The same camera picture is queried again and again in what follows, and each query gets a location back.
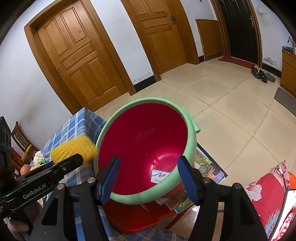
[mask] peeling paint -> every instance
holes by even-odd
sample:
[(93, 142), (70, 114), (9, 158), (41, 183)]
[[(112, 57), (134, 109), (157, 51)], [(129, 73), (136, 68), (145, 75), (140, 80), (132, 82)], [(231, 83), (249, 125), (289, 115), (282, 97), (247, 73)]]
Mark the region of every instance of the peeling paint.
[(271, 59), (271, 57), (267, 57), (267, 58), (265, 58), (265, 59), (263, 59), (263, 60), (264, 60), (265, 62), (270, 63), (271, 65), (277, 66), (276, 61), (273, 61), (273, 60)]
[(133, 85), (135, 85), (135, 84), (141, 82), (142, 80), (145, 80), (145, 79), (149, 78), (149, 77), (152, 76), (152, 75), (153, 75), (153, 73), (148, 72), (147, 74), (145, 74), (145, 76), (142, 76), (142, 77), (140, 77), (140, 78), (137, 78), (137, 79), (133, 80), (133, 81), (132, 81), (132, 82), (133, 82)]

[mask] door lock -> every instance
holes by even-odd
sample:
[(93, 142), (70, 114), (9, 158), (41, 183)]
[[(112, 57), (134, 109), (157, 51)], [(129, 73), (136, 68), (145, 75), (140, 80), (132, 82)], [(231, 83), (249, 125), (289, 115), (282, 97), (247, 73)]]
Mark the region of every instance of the door lock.
[(174, 16), (170, 16), (169, 19), (172, 21), (173, 24), (176, 24), (176, 19)]

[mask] yellow sponge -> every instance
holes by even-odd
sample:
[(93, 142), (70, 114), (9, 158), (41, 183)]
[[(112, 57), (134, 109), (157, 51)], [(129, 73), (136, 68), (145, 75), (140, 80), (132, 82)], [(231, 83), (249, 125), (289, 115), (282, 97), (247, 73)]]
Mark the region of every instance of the yellow sponge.
[(77, 153), (82, 155), (84, 163), (94, 158), (96, 148), (88, 136), (82, 134), (55, 147), (50, 151), (50, 157), (56, 164)]

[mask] gray mat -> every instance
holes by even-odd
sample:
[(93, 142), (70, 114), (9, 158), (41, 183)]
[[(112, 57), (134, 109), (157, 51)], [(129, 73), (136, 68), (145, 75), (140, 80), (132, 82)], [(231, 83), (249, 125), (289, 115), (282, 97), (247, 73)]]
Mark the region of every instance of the gray mat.
[(274, 99), (296, 116), (296, 99), (294, 99), (290, 94), (283, 89), (278, 88)]

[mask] pair of shoes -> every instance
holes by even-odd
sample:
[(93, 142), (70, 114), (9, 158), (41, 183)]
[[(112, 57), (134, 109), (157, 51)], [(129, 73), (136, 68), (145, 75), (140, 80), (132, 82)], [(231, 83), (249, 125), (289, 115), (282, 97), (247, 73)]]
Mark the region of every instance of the pair of shoes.
[(259, 70), (259, 71), (258, 71), (258, 69), (255, 68), (255, 67), (253, 67), (253, 68), (251, 69), (251, 74), (252, 74), (255, 78), (257, 78), (257, 79), (261, 79), (262, 82), (264, 82), (264, 83), (267, 83), (267, 81), (268, 81), (268, 77), (266, 76), (267, 74), (265, 74), (262, 70)]

